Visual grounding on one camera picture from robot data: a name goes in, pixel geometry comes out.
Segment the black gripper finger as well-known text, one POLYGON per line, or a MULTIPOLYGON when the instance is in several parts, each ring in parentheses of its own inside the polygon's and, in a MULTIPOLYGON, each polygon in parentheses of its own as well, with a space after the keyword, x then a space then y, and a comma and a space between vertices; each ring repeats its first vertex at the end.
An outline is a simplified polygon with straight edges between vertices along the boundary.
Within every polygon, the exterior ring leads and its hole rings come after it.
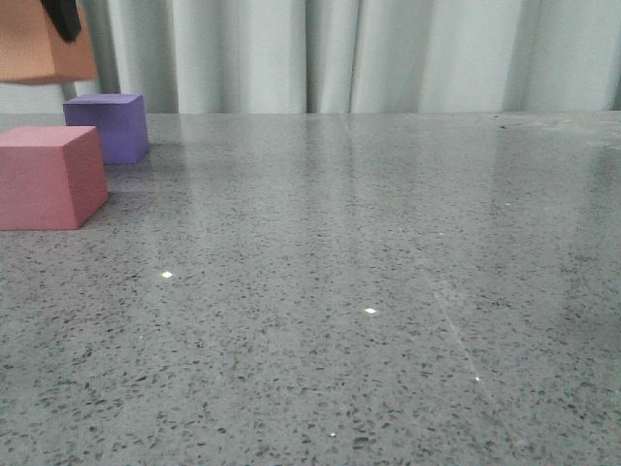
POLYGON ((61 39, 73 43, 82 32, 76 0, 41 0, 61 39))

